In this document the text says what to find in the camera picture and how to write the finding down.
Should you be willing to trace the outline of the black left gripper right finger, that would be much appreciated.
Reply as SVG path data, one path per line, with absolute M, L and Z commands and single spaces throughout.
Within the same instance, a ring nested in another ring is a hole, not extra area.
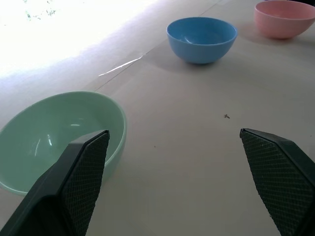
M 315 236 L 315 162 L 291 140 L 243 128 L 258 194 L 281 236 Z

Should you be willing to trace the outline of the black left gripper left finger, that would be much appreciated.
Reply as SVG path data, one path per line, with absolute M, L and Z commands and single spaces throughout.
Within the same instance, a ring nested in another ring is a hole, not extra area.
M 32 186 L 0 236 L 85 236 L 98 199 L 110 133 L 68 144 Z

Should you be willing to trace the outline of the green bowl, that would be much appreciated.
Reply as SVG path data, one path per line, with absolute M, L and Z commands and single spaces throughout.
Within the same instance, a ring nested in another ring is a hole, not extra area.
M 115 100 L 72 91 L 25 108 L 0 130 L 0 188 L 26 195 L 71 141 L 99 130 L 110 133 L 103 172 L 107 181 L 126 143 L 126 115 Z

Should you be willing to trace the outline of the blue bowl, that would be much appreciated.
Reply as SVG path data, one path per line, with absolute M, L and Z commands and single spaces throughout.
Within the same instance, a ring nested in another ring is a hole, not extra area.
M 193 64 L 209 64 L 220 60 L 238 35 L 232 24 L 209 17 L 178 19 L 167 26 L 166 33 L 173 53 Z

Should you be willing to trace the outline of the pink bowl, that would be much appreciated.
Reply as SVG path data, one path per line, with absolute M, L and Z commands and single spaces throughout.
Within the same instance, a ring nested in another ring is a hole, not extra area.
M 294 38 L 315 23 L 315 6 L 291 0 L 265 0 L 254 8 L 254 23 L 266 37 Z

